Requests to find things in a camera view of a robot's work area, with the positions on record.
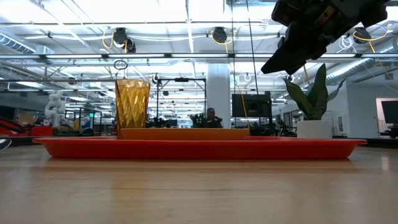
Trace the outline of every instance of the wooden table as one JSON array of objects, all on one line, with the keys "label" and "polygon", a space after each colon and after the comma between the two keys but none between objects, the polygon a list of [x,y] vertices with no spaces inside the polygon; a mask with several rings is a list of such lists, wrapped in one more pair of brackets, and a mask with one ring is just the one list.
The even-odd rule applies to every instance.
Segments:
[{"label": "wooden table", "polygon": [[0,223],[398,223],[398,151],[340,161],[116,161],[0,152]]}]

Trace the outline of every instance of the potted plant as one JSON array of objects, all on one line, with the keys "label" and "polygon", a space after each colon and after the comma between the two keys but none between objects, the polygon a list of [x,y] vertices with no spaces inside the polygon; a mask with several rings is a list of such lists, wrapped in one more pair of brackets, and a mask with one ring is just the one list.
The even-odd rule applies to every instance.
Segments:
[{"label": "potted plant", "polygon": [[307,93],[296,84],[284,78],[287,92],[298,108],[304,113],[304,121],[297,123],[298,138],[331,138],[332,125],[329,121],[321,121],[326,112],[327,104],[334,99],[343,81],[338,88],[328,94],[326,88],[326,66],[323,64],[317,71],[315,81],[308,86]]}]

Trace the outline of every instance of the white pot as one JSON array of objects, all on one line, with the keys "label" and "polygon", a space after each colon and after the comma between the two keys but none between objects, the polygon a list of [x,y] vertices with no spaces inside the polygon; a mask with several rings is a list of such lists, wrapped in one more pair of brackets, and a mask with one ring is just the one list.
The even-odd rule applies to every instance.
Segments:
[{"label": "white pot", "polygon": [[331,139],[331,127],[331,121],[300,121],[297,123],[297,137]]}]

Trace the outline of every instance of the orange tray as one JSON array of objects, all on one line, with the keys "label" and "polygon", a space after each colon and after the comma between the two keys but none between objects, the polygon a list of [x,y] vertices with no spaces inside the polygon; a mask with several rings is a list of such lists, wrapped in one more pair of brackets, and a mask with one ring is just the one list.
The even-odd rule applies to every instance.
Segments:
[{"label": "orange tray", "polygon": [[229,141],[39,138],[53,157],[97,159],[343,159],[365,140],[246,137]]}]

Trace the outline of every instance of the white pillar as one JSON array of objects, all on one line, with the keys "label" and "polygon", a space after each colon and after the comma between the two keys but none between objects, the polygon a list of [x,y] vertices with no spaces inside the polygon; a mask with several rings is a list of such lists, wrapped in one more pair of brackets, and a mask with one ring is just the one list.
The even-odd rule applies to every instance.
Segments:
[{"label": "white pillar", "polygon": [[231,94],[228,64],[209,64],[206,82],[207,108],[214,108],[223,119],[224,128],[231,128]]}]

